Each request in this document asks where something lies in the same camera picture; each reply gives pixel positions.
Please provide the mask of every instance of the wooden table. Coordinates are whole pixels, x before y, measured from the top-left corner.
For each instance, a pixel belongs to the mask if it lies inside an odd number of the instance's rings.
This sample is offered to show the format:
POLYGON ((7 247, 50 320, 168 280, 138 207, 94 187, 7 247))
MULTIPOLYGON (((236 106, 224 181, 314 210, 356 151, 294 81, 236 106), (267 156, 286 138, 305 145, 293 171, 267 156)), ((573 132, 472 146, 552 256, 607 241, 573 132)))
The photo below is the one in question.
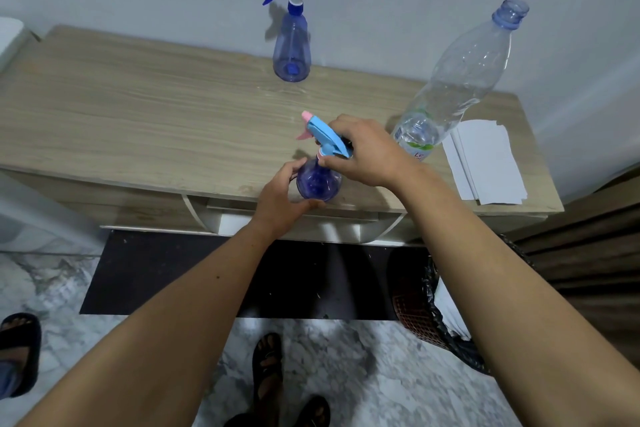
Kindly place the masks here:
MULTIPOLYGON (((105 227, 230 234, 283 162, 315 154, 295 140, 303 110, 391 127, 421 86, 321 66, 286 83, 270 59, 58 26, 0 80, 0 167, 105 227)), ((529 194, 522 205, 468 201, 474 212, 506 231, 562 210, 516 96, 493 93, 467 118, 507 127, 529 194)), ((442 148, 426 162, 454 187, 442 148)), ((387 189, 345 180, 292 236, 404 240, 416 235, 404 213, 387 189), (337 232, 318 232, 327 227, 337 232)))

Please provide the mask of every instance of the trash bin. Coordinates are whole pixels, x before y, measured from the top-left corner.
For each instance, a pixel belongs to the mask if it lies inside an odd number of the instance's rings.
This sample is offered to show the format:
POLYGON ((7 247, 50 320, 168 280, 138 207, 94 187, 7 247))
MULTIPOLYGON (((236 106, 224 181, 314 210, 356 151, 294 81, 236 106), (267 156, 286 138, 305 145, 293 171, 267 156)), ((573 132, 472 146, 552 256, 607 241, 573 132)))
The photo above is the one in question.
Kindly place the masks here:
MULTIPOLYGON (((518 256, 533 268, 525 253, 504 235, 498 235, 518 256)), ((440 274, 428 250, 424 249, 424 260, 416 263, 415 252, 403 260, 398 249, 396 256, 389 258, 387 278, 396 316, 405 328, 423 341, 450 350, 471 368, 491 375, 484 358, 471 339, 465 341, 447 331, 442 314, 433 304, 440 274)))

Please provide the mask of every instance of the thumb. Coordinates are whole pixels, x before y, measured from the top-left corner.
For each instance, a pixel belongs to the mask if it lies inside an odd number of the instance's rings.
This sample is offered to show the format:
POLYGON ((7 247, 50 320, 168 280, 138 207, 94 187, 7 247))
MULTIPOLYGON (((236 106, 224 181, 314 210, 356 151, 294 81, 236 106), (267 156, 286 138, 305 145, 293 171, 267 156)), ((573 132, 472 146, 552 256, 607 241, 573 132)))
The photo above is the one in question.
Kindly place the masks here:
POLYGON ((325 206, 326 204, 324 204, 324 201, 320 199, 305 199, 304 201, 300 201, 300 203, 294 204, 296 213, 299 216, 302 216, 304 213, 314 209, 324 208, 325 206))
POLYGON ((323 167, 328 167, 333 171, 344 174, 351 169, 352 162, 349 159, 338 157, 336 155, 324 155, 318 160, 318 163, 323 167))

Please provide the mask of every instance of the left hand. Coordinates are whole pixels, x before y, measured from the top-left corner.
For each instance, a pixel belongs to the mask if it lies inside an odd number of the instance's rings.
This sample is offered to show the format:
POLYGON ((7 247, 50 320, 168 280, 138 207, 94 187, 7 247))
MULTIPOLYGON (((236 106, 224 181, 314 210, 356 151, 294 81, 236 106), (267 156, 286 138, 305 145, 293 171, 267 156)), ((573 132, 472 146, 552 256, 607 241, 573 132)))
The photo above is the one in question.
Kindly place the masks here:
POLYGON ((298 176, 298 170, 307 158, 286 162, 269 181, 258 197, 258 207, 251 224, 269 239, 275 240, 287 233, 298 218, 316 208, 323 208, 324 201, 306 199, 300 203, 289 201, 289 182, 298 176))

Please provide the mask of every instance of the plastic bottle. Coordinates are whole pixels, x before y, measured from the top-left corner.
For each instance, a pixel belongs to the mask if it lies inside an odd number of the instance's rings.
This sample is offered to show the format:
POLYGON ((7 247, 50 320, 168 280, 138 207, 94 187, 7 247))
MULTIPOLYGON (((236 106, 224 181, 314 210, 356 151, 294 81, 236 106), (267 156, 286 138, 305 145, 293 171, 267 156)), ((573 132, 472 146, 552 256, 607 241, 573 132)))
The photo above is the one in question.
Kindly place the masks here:
MULTIPOLYGON (((267 5, 273 0, 264 0, 267 5)), ((284 81, 300 82, 311 71, 311 49, 302 0, 289 0, 273 51, 273 70, 284 81)))
POLYGON ((448 47, 393 131, 403 149, 424 159, 460 123, 465 110, 493 89, 507 67, 511 33, 528 11, 522 0, 505 0, 492 20, 448 47))
POLYGON ((321 155, 341 155, 349 158, 353 149, 349 141, 340 139, 331 127, 310 112, 302 112, 302 118, 307 124, 298 140, 316 138, 320 142, 320 150, 315 158, 309 159, 298 171, 296 185, 300 195, 305 199, 322 199, 328 201, 340 191, 342 175, 318 163, 321 155))

